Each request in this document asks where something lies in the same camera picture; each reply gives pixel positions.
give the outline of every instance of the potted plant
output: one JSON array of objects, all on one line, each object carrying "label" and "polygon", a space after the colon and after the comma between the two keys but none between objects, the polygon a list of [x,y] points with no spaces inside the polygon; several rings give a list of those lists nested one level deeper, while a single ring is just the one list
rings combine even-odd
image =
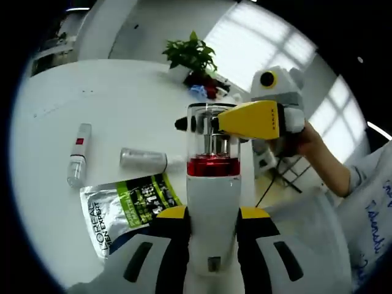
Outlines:
[{"label": "potted plant", "polygon": [[167,55],[167,60],[171,61],[169,76],[180,83],[190,71],[205,76],[208,66],[214,71],[217,70],[212,57],[215,51],[200,40],[194,31],[188,41],[167,41],[166,50],[162,54]]}]

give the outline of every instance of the white table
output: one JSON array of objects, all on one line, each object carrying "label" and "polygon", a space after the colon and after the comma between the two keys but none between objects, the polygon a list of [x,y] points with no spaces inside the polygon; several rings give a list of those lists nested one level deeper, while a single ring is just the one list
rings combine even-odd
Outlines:
[{"label": "white table", "polygon": [[[10,167],[15,201],[43,264],[63,286],[102,270],[67,166],[80,123],[92,124],[89,186],[147,174],[119,167],[122,147],[186,155],[186,134],[174,128],[197,102],[167,78],[168,67],[143,61],[83,61],[42,72],[20,89],[12,118]],[[250,142],[241,149],[241,204],[255,203]],[[185,170],[169,174],[186,203]]]}]

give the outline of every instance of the green leaves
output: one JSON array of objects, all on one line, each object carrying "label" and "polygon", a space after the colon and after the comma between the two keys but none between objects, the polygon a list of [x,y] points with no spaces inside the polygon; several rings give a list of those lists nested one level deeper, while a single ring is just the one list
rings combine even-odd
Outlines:
[{"label": "green leaves", "polygon": [[181,64],[196,72],[204,72],[207,66],[217,70],[212,57],[215,51],[203,40],[199,40],[194,31],[190,34],[188,41],[168,40],[166,50],[162,54],[167,55],[167,60],[171,61],[171,69]]}]

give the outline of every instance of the foil packet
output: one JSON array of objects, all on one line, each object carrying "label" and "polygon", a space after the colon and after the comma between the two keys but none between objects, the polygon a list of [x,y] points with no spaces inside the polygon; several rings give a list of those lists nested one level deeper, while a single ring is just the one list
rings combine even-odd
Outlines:
[{"label": "foil packet", "polygon": [[88,233],[105,262],[115,239],[148,227],[166,208],[181,205],[166,173],[80,189]]}]

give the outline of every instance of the red base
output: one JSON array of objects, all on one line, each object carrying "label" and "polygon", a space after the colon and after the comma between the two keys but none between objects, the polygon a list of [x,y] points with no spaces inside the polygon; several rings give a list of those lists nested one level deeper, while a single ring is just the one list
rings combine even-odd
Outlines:
[{"label": "red base", "polygon": [[238,158],[197,156],[187,163],[187,174],[190,176],[236,176],[239,171]]}]

